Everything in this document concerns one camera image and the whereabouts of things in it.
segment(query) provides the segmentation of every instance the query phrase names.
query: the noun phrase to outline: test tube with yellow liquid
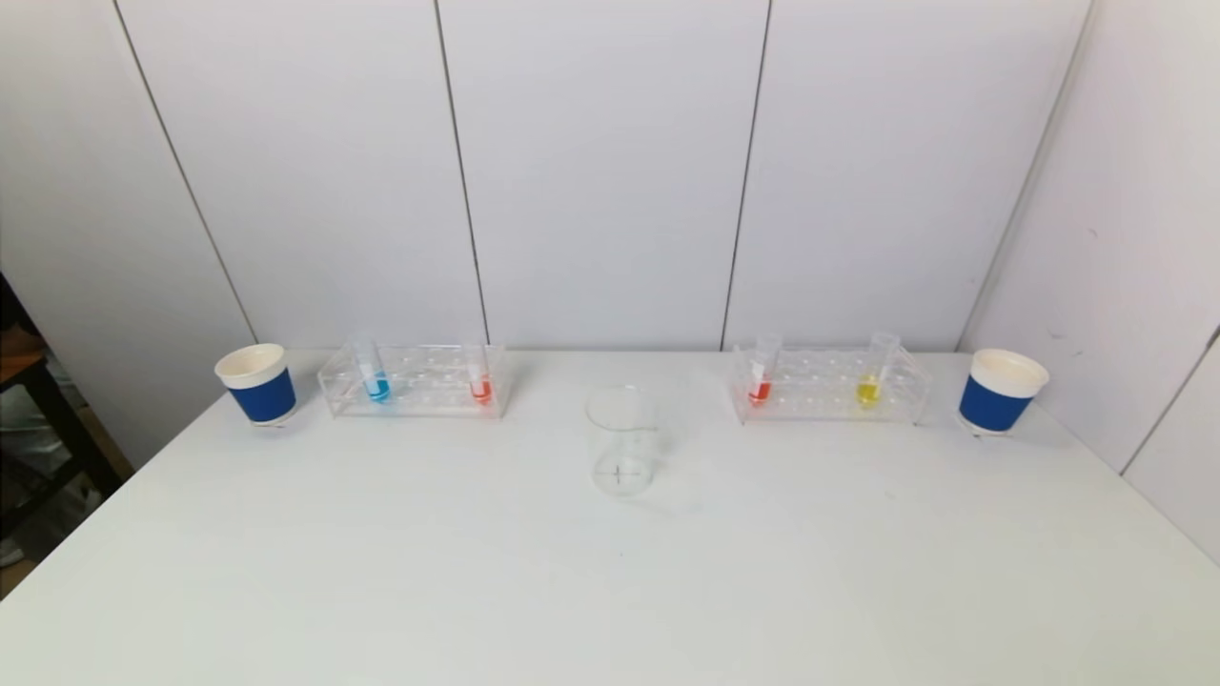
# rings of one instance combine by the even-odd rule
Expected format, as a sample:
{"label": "test tube with yellow liquid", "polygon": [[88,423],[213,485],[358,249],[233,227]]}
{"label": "test tube with yellow liquid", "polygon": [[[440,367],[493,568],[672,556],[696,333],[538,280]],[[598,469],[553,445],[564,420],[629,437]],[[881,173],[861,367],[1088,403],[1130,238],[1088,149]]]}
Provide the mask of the test tube with yellow liquid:
{"label": "test tube with yellow liquid", "polygon": [[893,363],[894,353],[898,352],[900,344],[902,339],[893,333],[878,331],[872,334],[864,361],[864,371],[855,387],[855,399],[861,408],[875,408],[881,402],[889,365]]}

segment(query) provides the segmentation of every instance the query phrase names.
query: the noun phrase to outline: red liquid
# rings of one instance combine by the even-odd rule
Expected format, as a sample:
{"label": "red liquid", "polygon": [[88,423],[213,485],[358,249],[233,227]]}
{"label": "red liquid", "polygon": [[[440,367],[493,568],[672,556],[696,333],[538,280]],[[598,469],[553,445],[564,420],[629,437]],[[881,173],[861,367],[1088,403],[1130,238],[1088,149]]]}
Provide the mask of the red liquid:
{"label": "red liquid", "polygon": [[770,394],[771,394],[771,382],[770,381],[764,381],[764,382],[759,383],[758,387],[754,391],[750,391],[750,394],[749,394],[750,395],[750,403],[753,405],[755,405],[755,406],[761,405],[762,403],[766,403],[766,398]]}
{"label": "red liquid", "polygon": [[483,381],[479,383],[470,385],[470,394],[475,397],[479,404],[488,404],[492,402],[492,381],[484,375]]}

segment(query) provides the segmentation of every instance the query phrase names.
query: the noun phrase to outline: blue liquid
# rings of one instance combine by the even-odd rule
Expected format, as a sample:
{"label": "blue liquid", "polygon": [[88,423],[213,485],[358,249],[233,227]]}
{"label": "blue liquid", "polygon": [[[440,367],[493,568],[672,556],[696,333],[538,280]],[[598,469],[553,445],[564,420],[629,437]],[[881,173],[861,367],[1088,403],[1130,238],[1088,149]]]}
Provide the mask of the blue liquid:
{"label": "blue liquid", "polygon": [[365,391],[368,392],[368,398],[375,403],[389,400],[389,380],[386,378],[386,372],[379,371],[373,378],[366,378]]}

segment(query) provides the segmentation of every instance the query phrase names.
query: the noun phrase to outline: white wall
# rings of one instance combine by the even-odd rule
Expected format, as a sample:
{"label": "white wall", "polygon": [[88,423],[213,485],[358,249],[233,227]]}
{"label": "white wall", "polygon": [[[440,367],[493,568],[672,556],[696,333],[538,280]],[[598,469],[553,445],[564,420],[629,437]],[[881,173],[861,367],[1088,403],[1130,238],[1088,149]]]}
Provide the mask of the white wall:
{"label": "white wall", "polygon": [[998,280],[965,338],[1115,469],[1220,322],[1220,4],[1099,0]]}
{"label": "white wall", "polygon": [[261,341],[486,336],[432,0],[120,0]]}
{"label": "white wall", "polygon": [[1220,345],[1122,476],[1220,563]]}
{"label": "white wall", "polygon": [[766,0],[442,0],[488,328],[720,345]]}
{"label": "white wall", "polygon": [[726,344],[958,344],[1088,0],[776,0]]}
{"label": "white wall", "polygon": [[137,466],[253,342],[106,0],[0,2],[0,261]]}

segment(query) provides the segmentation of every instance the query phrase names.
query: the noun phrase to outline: white cup rim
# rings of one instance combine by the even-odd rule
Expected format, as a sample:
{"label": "white cup rim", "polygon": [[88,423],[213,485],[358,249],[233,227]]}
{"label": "white cup rim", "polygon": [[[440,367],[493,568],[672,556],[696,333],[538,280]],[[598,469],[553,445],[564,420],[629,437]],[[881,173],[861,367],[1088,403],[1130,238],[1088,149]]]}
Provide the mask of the white cup rim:
{"label": "white cup rim", "polygon": [[[260,364],[256,369],[250,369],[249,364],[259,359],[264,360],[262,364]],[[254,345],[246,345],[245,348],[238,348],[237,350],[224,355],[216,363],[214,371],[216,372],[216,376],[223,380],[238,381],[262,374],[272,366],[279,364],[283,359],[283,345],[279,345],[278,343],[256,343]]]}
{"label": "white cup rim", "polygon": [[[1003,372],[996,372],[987,366],[988,359],[1002,359],[1005,363],[1015,364],[1016,366],[1031,372],[1036,378],[1033,381],[1025,381],[1011,378]],[[1003,378],[1005,385],[1031,388],[1035,389],[1035,392],[1050,382],[1050,372],[1047,371],[1047,367],[1042,366],[1036,360],[1032,360],[1020,353],[1014,353],[1013,350],[1004,350],[1002,348],[983,348],[982,350],[976,352],[971,360],[971,376],[977,376],[981,369],[987,369],[987,376],[991,378]]]}

